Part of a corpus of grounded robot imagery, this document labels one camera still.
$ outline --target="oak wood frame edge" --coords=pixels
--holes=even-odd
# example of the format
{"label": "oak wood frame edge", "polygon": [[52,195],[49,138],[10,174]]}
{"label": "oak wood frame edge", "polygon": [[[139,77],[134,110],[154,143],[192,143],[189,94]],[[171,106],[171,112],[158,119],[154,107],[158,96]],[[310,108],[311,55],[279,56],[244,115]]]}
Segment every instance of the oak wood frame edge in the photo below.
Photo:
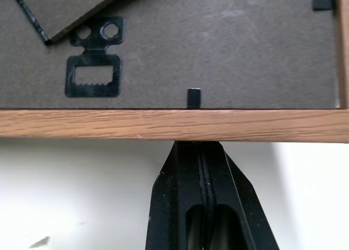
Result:
{"label": "oak wood frame edge", "polygon": [[0,136],[349,143],[349,110],[1,110]]}

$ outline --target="wood grain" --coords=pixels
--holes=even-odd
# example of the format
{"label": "wood grain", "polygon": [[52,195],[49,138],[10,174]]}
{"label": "wood grain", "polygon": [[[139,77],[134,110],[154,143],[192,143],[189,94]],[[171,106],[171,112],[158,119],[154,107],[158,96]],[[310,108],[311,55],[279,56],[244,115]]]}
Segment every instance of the wood grain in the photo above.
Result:
{"label": "wood grain", "polygon": [[2,137],[349,142],[349,111],[4,110]]}
{"label": "wood grain", "polygon": [[349,0],[339,0],[341,48],[343,63],[341,73],[341,107],[349,108]]}

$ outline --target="white background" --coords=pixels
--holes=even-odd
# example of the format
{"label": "white background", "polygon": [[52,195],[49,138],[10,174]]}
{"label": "white background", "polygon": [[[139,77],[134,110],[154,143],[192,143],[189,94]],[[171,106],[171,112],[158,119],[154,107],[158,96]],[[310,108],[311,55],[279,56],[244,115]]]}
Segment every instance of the white background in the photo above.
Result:
{"label": "white background", "polygon": [[[0,139],[0,249],[145,248],[170,141]],[[223,143],[281,250],[349,249],[349,145]]]}

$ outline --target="wooden frame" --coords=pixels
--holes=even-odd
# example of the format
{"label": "wooden frame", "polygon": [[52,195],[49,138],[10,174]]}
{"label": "wooden frame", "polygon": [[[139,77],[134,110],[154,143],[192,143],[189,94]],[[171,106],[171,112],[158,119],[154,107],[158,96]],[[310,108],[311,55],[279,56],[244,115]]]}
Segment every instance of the wooden frame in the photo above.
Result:
{"label": "wooden frame", "polygon": [[349,143],[349,0],[339,2],[342,109],[2,110],[0,136]]}

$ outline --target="brown hardboard backing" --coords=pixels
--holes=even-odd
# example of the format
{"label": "brown hardboard backing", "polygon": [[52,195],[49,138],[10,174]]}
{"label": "brown hardboard backing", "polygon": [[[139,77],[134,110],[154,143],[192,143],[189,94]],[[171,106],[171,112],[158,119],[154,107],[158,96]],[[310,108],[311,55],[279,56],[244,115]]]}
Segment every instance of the brown hardboard backing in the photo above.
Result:
{"label": "brown hardboard backing", "polygon": [[107,6],[113,0],[24,0],[51,41]]}
{"label": "brown hardboard backing", "polygon": [[99,15],[125,19],[124,42],[107,51],[123,62],[121,93],[68,98],[67,59],[83,49],[44,46],[0,0],[0,108],[186,108],[188,88],[201,88],[202,108],[334,108],[335,20],[311,2],[117,0]]}

